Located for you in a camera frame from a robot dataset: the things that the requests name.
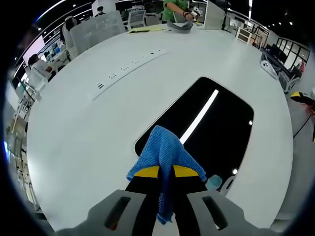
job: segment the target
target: electrical outlet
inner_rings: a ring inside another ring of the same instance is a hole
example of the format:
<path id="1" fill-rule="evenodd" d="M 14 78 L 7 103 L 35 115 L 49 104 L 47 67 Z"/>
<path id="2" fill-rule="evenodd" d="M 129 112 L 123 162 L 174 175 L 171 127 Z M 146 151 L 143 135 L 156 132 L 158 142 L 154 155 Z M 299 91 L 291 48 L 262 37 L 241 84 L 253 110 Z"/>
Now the electrical outlet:
<path id="1" fill-rule="evenodd" d="M 113 73 L 109 73 L 108 75 L 105 75 L 104 78 L 101 79 L 99 83 L 97 83 L 96 86 L 94 85 L 93 88 L 91 89 L 89 95 L 90 97 L 92 97 L 92 101 L 97 99 L 109 87 L 111 87 L 118 80 L 120 80 L 130 72 L 167 53 L 168 51 L 161 49 L 148 52 L 145 55 L 142 55 L 141 57 L 138 57 L 135 60 L 131 61 L 129 65 L 122 66 L 119 70 L 114 71 Z"/>

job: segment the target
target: office chair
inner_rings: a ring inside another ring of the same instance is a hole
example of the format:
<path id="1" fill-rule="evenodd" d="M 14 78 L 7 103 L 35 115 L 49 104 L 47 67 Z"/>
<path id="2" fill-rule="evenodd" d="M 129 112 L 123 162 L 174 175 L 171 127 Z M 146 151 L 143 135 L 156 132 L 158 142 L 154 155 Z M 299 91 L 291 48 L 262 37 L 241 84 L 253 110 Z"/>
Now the office chair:
<path id="1" fill-rule="evenodd" d="M 281 71 L 281 68 L 275 66 L 274 63 L 272 63 L 272 61 L 270 61 L 264 53 L 262 53 L 261 55 L 260 62 L 262 62 L 263 60 L 266 60 L 267 62 L 269 62 L 277 74 Z"/>
<path id="2" fill-rule="evenodd" d="M 300 77 L 293 77 L 290 79 L 284 72 L 280 71 L 279 74 L 279 82 L 284 91 L 284 93 L 288 93 L 293 86 L 300 80 Z"/>
<path id="3" fill-rule="evenodd" d="M 145 27 L 144 17 L 146 15 L 146 10 L 137 10 L 129 12 L 127 28 L 129 31 L 132 28 Z"/>
<path id="4" fill-rule="evenodd" d="M 48 79 L 34 67 L 31 69 L 28 86 L 36 93 L 41 93 L 48 83 Z"/>

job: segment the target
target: white table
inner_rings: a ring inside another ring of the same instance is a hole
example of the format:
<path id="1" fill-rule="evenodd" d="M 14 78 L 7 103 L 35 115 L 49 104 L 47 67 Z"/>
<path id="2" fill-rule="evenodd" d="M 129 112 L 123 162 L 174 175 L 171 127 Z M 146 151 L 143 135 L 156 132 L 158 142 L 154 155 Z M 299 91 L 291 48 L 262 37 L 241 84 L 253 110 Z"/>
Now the white table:
<path id="1" fill-rule="evenodd" d="M 92 83 L 155 49 L 169 53 L 131 72 L 95 101 L 88 99 Z M 67 65 L 32 107 L 28 130 L 31 180 L 52 227 L 78 225 L 92 206 L 125 189 L 126 174 L 138 159 L 136 140 L 201 76 L 254 110 L 248 148 L 227 197 L 249 222 L 270 227 L 289 183 L 293 139 L 284 93 L 260 68 L 260 56 L 227 32 L 193 28 L 190 34 L 124 33 Z M 226 146 L 235 139 L 231 134 Z M 156 224 L 155 234 L 176 231 L 174 224 L 163 229 Z"/>

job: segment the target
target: ceiling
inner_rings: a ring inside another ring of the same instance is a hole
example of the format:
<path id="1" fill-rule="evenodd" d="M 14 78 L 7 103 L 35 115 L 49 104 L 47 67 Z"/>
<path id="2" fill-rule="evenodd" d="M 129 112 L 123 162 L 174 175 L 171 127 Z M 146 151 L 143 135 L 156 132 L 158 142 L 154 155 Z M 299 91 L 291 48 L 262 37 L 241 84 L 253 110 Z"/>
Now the ceiling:
<path id="1" fill-rule="evenodd" d="M 60 1 L 61 0 L 38 1 L 36 5 L 38 17 Z M 93 1 L 94 0 L 63 0 L 62 3 L 48 11 L 38 21 L 34 19 L 33 26 L 26 34 L 24 41 L 18 46 L 16 58 L 20 57 L 25 48 L 38 34 L 43 35 L 45 42 L 49 41 L 54 35 L 56 36 L 59 31 L 59 26 L 64 22 L 66 16 L 75 16 L 82 12 L 85 13 L 79 15 L 77 20 L 84 20 L 92 16 L 92 11 L 89 11 L 89 9 L 91 9 Z M 230 3 L 229 7 L 232 10 L 248 15 L 249 0 L 228 1 Z M 252 0 L 252 19 L 260 22 L 281 37 L 308 45 L 309 39 L 301 31 L 301 29 L 307 27 L 305 17 L 303 17 L 305 11 L 303 7 L 302 4 L 296 4 L 293 0 Z"/>
<path id="2" fill-rule="evenodd" d="M 65 0 L 45 14 L 38 22 L 36 22 L 36 26 L 44 29 L 67 12 L 84 4 L 92 3 L 93 1 L 94 0 Z M 231 4 L 231 9 L 248 15 L 249 0 L 228 1 Z M 50 6 L 60 2 L 60 0 L 46 0 L 40 2 L 41 3 L 38 6 L 39 12 L 44 12 Z M 87 10 L 90 8 L 90 6 L 91 5 L 84 6 L 78 11 L 74 11 L 73 14 L 75 15 L 82 12 L 83 10 Z M 300 31 L 300 29 L 303 28 L 305 24 L 305 22 L 302 21 L 302 19 L 305 19 L 305 17 L 301 17 L 303 16 L 304 11 L 305 5 L 299 4 L 294 0 L 252 0 L 252 18 L 254 20 L 265 26 L 270 26 L 269 29 L 281 37 L 287 37 L 303 44 L 307 44 L 307 39 Z"/>
<path id="3" fill-rule="evenodd" d="M 229 0 L 231 9 L 248 15 L 249 0 Z M 293 0 L 252 0 L 252 19 L 280 37 L 308 45 L 305 5 Z"/>

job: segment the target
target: blue cloth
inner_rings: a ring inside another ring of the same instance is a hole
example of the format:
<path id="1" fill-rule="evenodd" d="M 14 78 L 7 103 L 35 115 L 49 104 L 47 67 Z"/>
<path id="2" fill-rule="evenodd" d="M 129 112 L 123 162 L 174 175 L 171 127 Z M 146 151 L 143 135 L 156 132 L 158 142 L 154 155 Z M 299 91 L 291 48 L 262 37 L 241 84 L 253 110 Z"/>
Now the blue cloth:
<path id="1" fill-rule="evenodd" d="M 132 180 L 138 171 L 151 166 L 160 166 L 162 190 L 158 200 L 157 218 L 163 225 L 168 221 L 171 222 L 173 215 L 173 205 L 169 195 L 169 181 L 173 165 L 191 168 L 199 174 L 202 181 L 206 180 L 205 171 L 184 150 L 184 146 L 177 136 L 161 126 L 156 126 L 152 130 L 139 160 L 127 175 L 127 179 Z"/>

